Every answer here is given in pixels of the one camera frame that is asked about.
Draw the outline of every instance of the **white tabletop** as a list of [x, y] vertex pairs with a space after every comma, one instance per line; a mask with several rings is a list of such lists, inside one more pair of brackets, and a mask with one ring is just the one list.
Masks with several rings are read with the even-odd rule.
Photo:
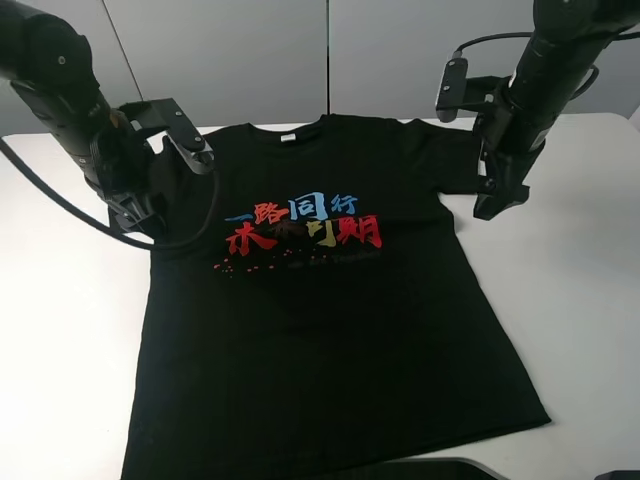
[[[106, 221], [52, 137], [8, 142]], [[615, 115], [564, 116], [527, 183], [529, 203], [488, 223], [472, 197], [444, 202], [554, 423], [430, 456], [518, 480], [640, 469], [640, 134]], [[117, 479], [148, 255], [79, 223], [1, 155], [0, 205], [0, 478]]]

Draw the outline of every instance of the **printed graphic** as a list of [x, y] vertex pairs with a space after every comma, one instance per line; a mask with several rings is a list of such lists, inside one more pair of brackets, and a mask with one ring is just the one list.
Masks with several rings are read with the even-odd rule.
[[[272, 250], [280, 244], [285, 247], [282, 255], [286, 257], [294, 253], [289, 248], [290, 241], [303, 238], [311, 242], [309, 245], [313, 252], [317, 251], [310, 257], [315, 261], [312, 262], [314, 265], [326, 263], [326, 253], [333, 253], [334, 249], [340, 250], [344, 245], [373, 245], [376, 249], [382, 248], [377, 216], [357, 216], [358, 198], [353, 195], [336, 194], [325, 197], [324, 193], [311, 192], [287, 203], [286, 206], [273, 202], [257, 203], [252, 213], [226, 218], [226, 222], [239, 224], [226, 238], [231, 258], [251, 257], [252, 252]], [[369, 257], [371, 255], [367, 254], [362, 258]], [[233, 272], [230, 264], [224, 267], [225, 273]], [[267, 265], [265, 268], [273, 270], [276, 267]], [[259, 266], [254, 266], [247, 271], [258, 269]]]

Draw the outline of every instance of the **t-shirt sleeve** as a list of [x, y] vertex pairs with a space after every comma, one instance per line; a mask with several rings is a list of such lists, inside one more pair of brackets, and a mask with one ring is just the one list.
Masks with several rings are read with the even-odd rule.
[[478, 191], [481, 140], [466, 130], [437, 127], [422, 120], [389, 120], [391, 135], [411, 175], [448, 194]]

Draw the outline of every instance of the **robotic arm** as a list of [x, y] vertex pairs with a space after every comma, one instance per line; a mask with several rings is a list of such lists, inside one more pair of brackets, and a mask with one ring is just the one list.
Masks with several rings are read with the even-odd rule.
[[464, 46], [445, 68], [439, 118], [450, 122], [459, 109], [478, 113], [474, 133], [483, 140], [480, 160], [487, 175], [480, 178], [474, 215], [484, 220], [528, 200], [523, 181], [547, 134], [600, 53], [615, 40], [636, 37], [620, 34], [640, 23], [640, 2], [536, 0], [534, 21], [535, 32], [512, 77], [467, 80]]
[[[636, 0], [535, 0], [536, 30], [510, 78], [467, 79], [461, 46], [448, 62], [436, 110], [450, 122], [457, 112], [478, 113], [474, 134], [483, 140], [474, 215], [490, 220], [529, 198], [523, 182], [545, 146], [545, 138], [566, 104], [575, 97], [585, 74], [613, 41], [640, 23]], [[505, 38], [513, 35], [498, 35]], [[49, 128], [84, 173], [87, 184], [109, 206], [111, 230], [143, 232], [152, 238], [165, 231], [170, 195], [154, 184], [150, 171], [156, 156], [147, 138], [167, 132], [165, 149], [177, 153], [198, 175], [213, 172], [211, 148], [173, 99], [127, 104], [112, 109], [93, 75], [85, 37], [64, 20], [13, 0], [0, 0], [0, 76]], [[139, 248], [148, 245], [112, 233], [52, 192], [6, 143], [2, 151], [38, 188], [90, 225]], [[214, 198], [197, 239], [211, 220]]]

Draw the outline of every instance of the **black t-shirt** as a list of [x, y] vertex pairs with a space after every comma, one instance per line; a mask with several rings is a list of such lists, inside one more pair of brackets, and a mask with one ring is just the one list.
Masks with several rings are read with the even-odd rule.
[[[123, 480], [262, 480], [549, 422], [438, 192], [479, 141], [330, 115], [207, 137], [221, 187], [195, 249], [154, 253]], [[167, 241], [201, 226], [187, 175]]]

